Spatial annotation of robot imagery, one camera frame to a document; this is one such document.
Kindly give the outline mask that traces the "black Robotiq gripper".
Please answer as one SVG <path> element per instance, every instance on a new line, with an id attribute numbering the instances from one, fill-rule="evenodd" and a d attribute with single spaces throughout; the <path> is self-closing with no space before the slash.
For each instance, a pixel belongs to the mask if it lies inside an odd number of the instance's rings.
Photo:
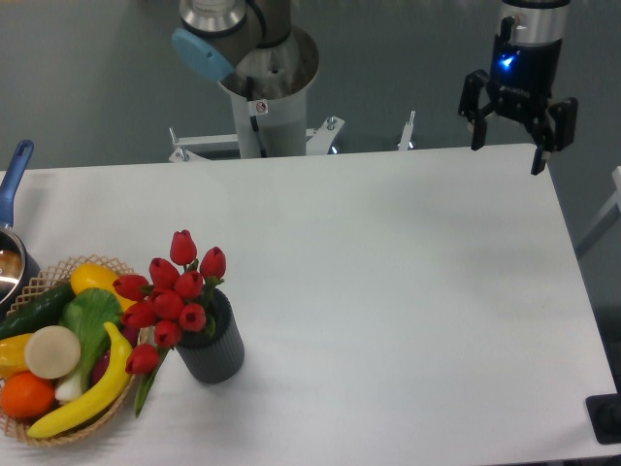
<path id="1" fill-rule="evenodd" d="M 515 45 L 495 36 L 490 75 L 482 69 L 469 73 L 460 97 L 458 115 L 473 128 L 472 150 L 484 147 L 487 117 L 492 111 L 523 124 L 532 136 L 536 145 L 531 168 L 534 176 L 544 171 L 553 152 L 573 143 L 578 100 L 569 97 L 548 106 L 562 44 L 558 40 Z M 486 86 L 490 103 L 480 107 Z"/>

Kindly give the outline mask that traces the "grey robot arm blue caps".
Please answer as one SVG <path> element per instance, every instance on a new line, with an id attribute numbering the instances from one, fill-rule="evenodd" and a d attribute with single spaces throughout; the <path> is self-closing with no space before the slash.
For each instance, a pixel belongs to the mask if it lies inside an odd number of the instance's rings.
<path id="1" fill-rule="evenodd" d="M 465 77 L 458 112 L 481 149 L 491 115 L 522 125 L 536 149 L 531 171 L 574 139 L 578 103 L 552 98 L 570 5 L 505 1 L 491 64 Z M 319 65 L 313 39 L 291 21 L 287 1 L 183 1 L 172 36 L 180 60 L 228 93 L 244 158 L 324 155 L 343 128 L 331 116 L 307 126 L 307 92 Z"/>

